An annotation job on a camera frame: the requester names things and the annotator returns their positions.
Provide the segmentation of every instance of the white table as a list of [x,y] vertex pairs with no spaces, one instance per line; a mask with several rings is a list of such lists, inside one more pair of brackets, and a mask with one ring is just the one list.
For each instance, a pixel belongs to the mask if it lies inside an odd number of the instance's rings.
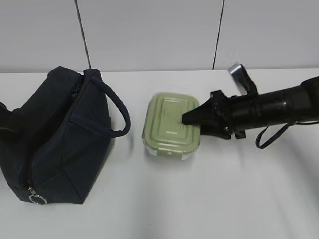
[[[319,69],[251,70],[259,93],[299,85]],[[105,72],[127,105],[130,133],[116,139],[84,205],[20,202],[0,177],[0,235],[6,239],[318,239],[319,126],[291,127],[264,150],[260,129],[242,140],[202,136],[195,157],[162,159],[141,140],[149,100],[176,92],[206,101],[239,94],[227,71]],[[20,107],[46,74],[0,74],[0,101]],[[114,128],[123,120],[113,104]],[[270,135],[278,128],[269,130]]]

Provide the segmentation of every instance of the white wall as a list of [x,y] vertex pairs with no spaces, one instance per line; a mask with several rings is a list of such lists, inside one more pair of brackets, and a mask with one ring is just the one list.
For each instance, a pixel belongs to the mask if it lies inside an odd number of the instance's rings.
[[[93,68],[212,69],[223,0],[78,0]],[[319,67],[318,0],[225,0],[215,69]],[[88,68],[74,0],[2,0],[0,72]]]
[[222,0],[79,0],[92,66],[210,70]]
[[225,0],[215,69],[318,68],[318,0]]
[[72,0],[1,0],[0,72],[87,68]]

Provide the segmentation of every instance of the zipper pull ring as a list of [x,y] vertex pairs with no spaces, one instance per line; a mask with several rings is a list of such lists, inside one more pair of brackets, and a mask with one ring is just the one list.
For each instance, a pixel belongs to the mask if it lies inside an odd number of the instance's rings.
[[47,204],[47,200],[46,200],[44,197],[38,195],[38,194],[35,192],[34,188],[29,187],[28,190],[29,190],[29,192],[31,193],[31,195],[29,196],[29,200],[30,200],[31,202],[33,202],[33,203],[35,203],[35,204],[40,204],[40,205],[45,205],[45,204]]

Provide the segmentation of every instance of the zipper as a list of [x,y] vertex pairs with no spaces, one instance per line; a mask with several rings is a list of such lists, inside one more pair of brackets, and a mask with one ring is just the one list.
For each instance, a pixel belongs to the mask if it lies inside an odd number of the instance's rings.
[[40,205],[45,205],[48,203],[44,197],[38,195],[35,192],[34,188],[29,187],[28,190],[31,193],[31,195],[29,196],[29,199],[31,202],[33,202],[35,204],[40,204]]
[[70,107],[74,103],[76,97],[78,96],[81,87],[84,82],[84,76],[81,75],[77,82],[75,83],[70,95],[64,100],[60,108],[51,116],[51,118],[38,130],[38,132],[33,136],[31,144],[28,146],[28,156],[26,158],[26,163],[22,170],[22,177],[20,178],[20,184],[22,187],[28,189],[30,192],[29,199],[31,202],[36,204],[47,204],[47,200],[36,193],[34,190],[34,183],[32,177],[32,161],[36,150],[43,146],[56,132],[61,123],[63,122],[65,115],[69,111]]

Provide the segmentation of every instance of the container lid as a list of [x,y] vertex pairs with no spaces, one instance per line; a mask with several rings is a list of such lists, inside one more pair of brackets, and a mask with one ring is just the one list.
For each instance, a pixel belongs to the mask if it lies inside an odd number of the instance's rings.
[[199,106],[192,96],[159,93],[153,96],[144,126],[145,143],[157,149],[157,156],[182,158],[197,150],[200,126],[184,125],[182,115]]

